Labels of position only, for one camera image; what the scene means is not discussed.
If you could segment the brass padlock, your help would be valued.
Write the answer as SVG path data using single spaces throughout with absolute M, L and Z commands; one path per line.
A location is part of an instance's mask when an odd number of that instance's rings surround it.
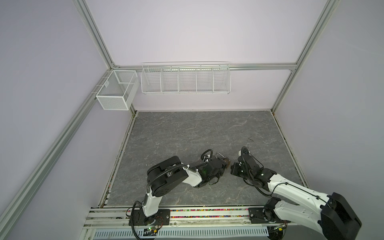
M 222 155 L 221 153 L 217 152 L 215 154 L 215 157 L 223 163 L 225 169 L 227 169 L 231 165 L 230 159 Z

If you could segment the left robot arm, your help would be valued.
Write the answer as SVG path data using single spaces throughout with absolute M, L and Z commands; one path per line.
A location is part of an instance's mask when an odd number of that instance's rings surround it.
M 146 195 L 141 209 L 149 218 L 157 214 L 164 195 L 171 192 L 180 184 L 194 188 L 213 185 L 224 175 L 231 164 L 229 158 L 221 153 L 214 154 L 208 149 L 201 155 L 201 164 L 190 166 L 183 164 L 179 157 L 173 156 L 147 171 Z

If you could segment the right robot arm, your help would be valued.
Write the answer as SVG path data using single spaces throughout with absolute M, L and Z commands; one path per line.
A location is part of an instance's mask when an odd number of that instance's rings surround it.
M 258 165 L 247 147 L 241 148 L 231 174 L 269 198 L 262 211 L 250 213 L 251 220 L 293 222 L 319 232 L 328 240 L 354 240 L 362 227 L 344 196 L 308 189 Z

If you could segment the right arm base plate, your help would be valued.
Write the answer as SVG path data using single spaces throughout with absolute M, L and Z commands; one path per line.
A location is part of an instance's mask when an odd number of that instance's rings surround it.
M 275 223 L 279 218 L 275 212 L 268 208 L 248 208 L 252 224 Z

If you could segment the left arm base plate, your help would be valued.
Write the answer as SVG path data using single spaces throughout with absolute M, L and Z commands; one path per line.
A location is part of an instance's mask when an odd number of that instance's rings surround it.
M 134 223 L 134 226 L 168 226 L 171 220 L 170 209 L 159 209 L 154 215 L 147 217 L 142 209 L 135 209 L 134 215 L 130 217 L 129 225 Z

